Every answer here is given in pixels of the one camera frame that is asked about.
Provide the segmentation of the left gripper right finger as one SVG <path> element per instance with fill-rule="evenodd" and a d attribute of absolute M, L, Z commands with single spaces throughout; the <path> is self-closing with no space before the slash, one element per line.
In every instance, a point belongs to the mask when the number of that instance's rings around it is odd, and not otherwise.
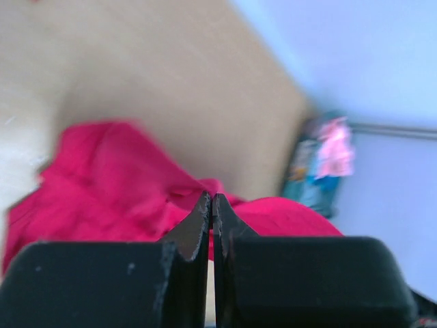
<path fill-rule="evenodd" d="M 369 237 L 267 237 L 212 203 L 217 327 L 411 327 L 417 305 Z"/>

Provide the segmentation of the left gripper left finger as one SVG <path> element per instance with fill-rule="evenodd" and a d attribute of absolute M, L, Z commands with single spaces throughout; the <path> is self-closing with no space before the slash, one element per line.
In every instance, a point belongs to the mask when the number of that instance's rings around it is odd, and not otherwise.
<path fill-rule="evenodd" d="M 210 196 L 155 243 L 40 242 L 1 285 L 2 327 L 203 327 Z"/>

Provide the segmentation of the magenta t-shirt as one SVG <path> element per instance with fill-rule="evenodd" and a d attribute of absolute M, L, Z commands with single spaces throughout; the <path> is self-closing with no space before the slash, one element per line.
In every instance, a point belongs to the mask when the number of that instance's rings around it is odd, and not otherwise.
<path fill-rule="evenodd" d="M 157 241 L 203 192 L 225 192 L 219 180 L 193 178 L 151 137 L 117 121 L 67 128 L 40 178 L 8 213 L 4 268 L 37 241 Z"/>

